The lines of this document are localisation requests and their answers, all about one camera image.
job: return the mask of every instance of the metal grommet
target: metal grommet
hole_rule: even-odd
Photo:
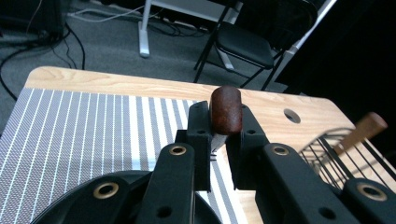
[[[107,199],[114,196],[119,191],[119,185],[114,182],[107,182],[99,185],[93,191],[93,197],[97,199]]]
[[[357,188],[359,193],[361,193],[362,195],[366,196],[369,199],[379,202],[384,202],[388,199],[388,196],[387,194],[385,194],[384,191],[373,185],[358,183]]]
[[[272,151],[279,156],[287,156],[289,155],[289,150],[284,147],[273,147]]]
[[[174,146],[169,149],[169,153],[174,156],[180,156],[186,153],[187,149],[181,146]]]

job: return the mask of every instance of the table hole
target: table hole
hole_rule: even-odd
[[[293,123],[300,123],[301,119],[298,114],[290,109],[285,109],[283,110],[283,113],[285,114],[286,118],[288,118],[291,122]]]

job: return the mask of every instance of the chair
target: chair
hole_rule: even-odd
[[[239,12],[237,21],[231,24],[224,21],[224,18],[234,3],[235,1],[231,0],[224,8],[194,66],[194,70],[198,68],[194,82],[198,81],[205,63],[212,63],[207,57],[215,46],[227,55],[259,67],[255,74],[247,76],[228,69],[224,64],[212,63],[247,78],[240,88],[244,88],[263,70],[272,69],[262,86],[264,91],[282,62],[285,51],[312,28],[317,20],[318,11],[307,0],[247,0]]]

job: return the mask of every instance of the desk leg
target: desk leg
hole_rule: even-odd
[[[151,8],[151,0],[146,0],[145,10],[143,11],[143,19],[138,23],[139,29],[139,53],[143,58],[149,56],[149,38],[148,38],[148,22],[149,10]]]

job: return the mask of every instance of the screw hole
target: screw hole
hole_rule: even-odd
[[[184,147],[172,147],[169,149],[169,153],[171,153],[174,156],[180,156],[186,153],[187,149]]]
[[[108,182],[99,185],[93,191],[93,197],[97,199],[107,199],[114,196],[119,191],[119,185],[113,182]]]
[[[163,206],[157,210],[157,217],[165,218],[172,214],[172,208],[168,206]]]
[[[289,151],[283,147],[273,147],[273,152],[279,156],[286,156],[289,154]]]
[[[335,213],[332,211],[332,209],[329,209],[327,207],[321,207],[319,208],[319,213],[323,216],[326,217],[327,219],[335,219]]]
[[[384,202],[388,198],[387,194],[381,189],[365,183],[358,184],[358,191],[367,198],[379,202]]]

